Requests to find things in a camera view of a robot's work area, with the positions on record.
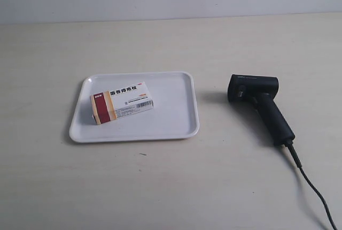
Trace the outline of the white red medicine box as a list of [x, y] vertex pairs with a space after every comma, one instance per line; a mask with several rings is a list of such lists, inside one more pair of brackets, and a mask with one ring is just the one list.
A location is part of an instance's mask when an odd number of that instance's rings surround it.
[[93, 118], [98, 125], [154, 107], [153, 98], [145, 82], [93, 94], [90, 101]]

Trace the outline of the black handheld barcode scanner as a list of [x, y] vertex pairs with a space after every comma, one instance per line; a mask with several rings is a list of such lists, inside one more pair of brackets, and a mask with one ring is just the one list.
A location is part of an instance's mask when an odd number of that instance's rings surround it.
[[295, 134], [274, 102], [279, 89], [278, 78], [233, 74], [228, 84], [230, 103], [249, 103], [258, 112], [274, 145], [293, 145]]

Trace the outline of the white plastic tray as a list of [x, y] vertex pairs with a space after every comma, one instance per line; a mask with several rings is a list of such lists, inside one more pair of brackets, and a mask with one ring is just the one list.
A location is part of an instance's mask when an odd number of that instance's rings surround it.
[[[101, 125], [90, 96], [145, 82], [153, 109]], [[199, 117], [192, 76], [187, 72], [97, 74], [83, 82], [69, 129], [77, 143], [186, 139], [197, 134]]]

